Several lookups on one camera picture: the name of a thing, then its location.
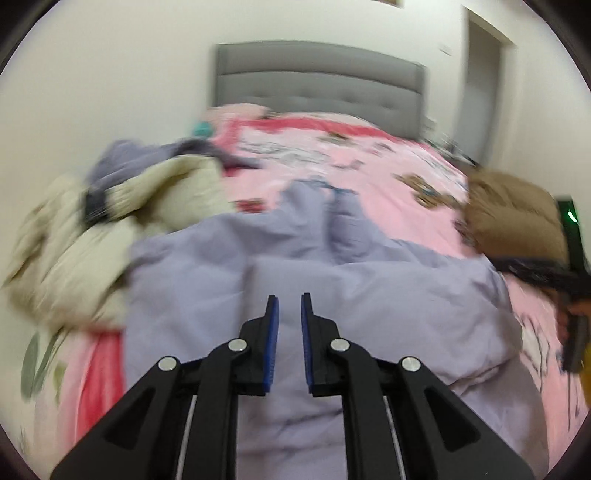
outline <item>lavender fabric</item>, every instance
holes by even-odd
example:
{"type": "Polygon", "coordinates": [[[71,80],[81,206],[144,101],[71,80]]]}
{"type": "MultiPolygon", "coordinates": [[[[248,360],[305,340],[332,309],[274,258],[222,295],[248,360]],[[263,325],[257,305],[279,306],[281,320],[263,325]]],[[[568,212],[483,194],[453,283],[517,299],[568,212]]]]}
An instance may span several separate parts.
{"type": "Polygon", "coordinates": [[[229,154],[204,138],[186,138],[167,145],[141,145],[133,140],[113,143],[90,172],[91,187],[106,190],[142,173],[146,168],[178,155],[209,155],[225,168],[260,168],[256,158],[229,154]]]}
{"type": "Polygon", "coordinates": [[[219,215],[146,239],[132,248],[129,279],[129,385],[162,356],[206,356],[278,296],[275,383],[265,398],[240,400],[239,479],[345,478],[340,400],[307,393],[305,291],[316,313],[374,356],[420,358],[538,478],[547,473],[544,411],[519,361],[521,331],[502,278],[485,257],[388,239],[352,192],[298,181],[271,212],[219,215]]]}

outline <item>teal object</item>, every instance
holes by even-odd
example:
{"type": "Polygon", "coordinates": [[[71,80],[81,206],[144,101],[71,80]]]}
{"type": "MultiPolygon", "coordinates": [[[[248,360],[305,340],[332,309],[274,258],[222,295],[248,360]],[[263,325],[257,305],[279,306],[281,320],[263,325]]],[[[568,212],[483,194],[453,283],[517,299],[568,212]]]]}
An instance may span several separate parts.
{"type": "Polygon", "coordinates": [[[194,137],[205,137],[209,138],[213,135],[213,127],[209,122],[200,122],[193,129],[194,137]]]}

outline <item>gray upholstered headboard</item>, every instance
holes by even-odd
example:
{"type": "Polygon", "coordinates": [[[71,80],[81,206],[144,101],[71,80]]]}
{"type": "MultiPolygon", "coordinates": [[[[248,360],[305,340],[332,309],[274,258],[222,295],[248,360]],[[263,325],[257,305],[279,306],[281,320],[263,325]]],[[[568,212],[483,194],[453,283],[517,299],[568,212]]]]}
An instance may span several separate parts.
{"type": "Polygon", "coordinates": [[[358,116],[417,140],[425,68],[360,48],[303,41],[218,45],[215,106],[256,103],[275,112],[358,116]]]}

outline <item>bed sheet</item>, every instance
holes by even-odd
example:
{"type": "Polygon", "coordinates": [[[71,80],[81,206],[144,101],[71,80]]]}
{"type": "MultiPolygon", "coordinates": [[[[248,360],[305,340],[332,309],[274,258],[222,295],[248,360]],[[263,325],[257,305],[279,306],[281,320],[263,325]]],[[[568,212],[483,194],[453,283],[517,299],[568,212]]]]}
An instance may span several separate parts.
{"type": "MultiPolygon", "coordinates": [[[[242,170],[224,179],[229,199],[246,211],[272,208],[290,181],[315,178],[357,192],[366,214],[390,237],[456,257],[475,255],[454,228],[455,211],[426,209],[415,201],[413,190],[393,176],[418,174],[439,192],[464,201],[465,176],[426,145],[391,137],[373,127],[310,118],[232,118],[218,130],[214,141],[232,153],[258,157],[264,163],[262,170],[242,170]]],[[[560,369],[553,305],[512,277],[506,283],[516,321],[523,326],[522,362],[543,399],[552,467],[574,438],[587,407],[578,378],[560,369]]],[[[41,352],[44,348],[47,352],[52,342],[51,336],[45,337],[45,347],[40,347],[38,338],[35,351],[41,363],[45,355],[41,352]]],[[[42,480],[117,402],[125,384],[120,336],[61,332],[60,338],[50,349],[48,380],[34,398],[23,400],[19,407],[28,414],[22,415],[17,447],[42,480]]],[[[27,356],[33,357],[29,349],[27,356]]],[[[31,370],[31,365],[23,365],[21,376],[30,377],[31,370]]]]}

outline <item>brown puffer jacket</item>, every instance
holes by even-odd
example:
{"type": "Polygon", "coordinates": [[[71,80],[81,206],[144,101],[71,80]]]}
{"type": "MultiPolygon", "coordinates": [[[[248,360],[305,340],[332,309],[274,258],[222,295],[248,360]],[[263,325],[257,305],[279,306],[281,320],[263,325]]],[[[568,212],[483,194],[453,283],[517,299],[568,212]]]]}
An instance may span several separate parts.
{"type": "Polygon", "coordinates": [[[544,189],[506,173],[469,178],[465,219],[487,257],[527,257],[568,263],[558,208],[544,189]]]}

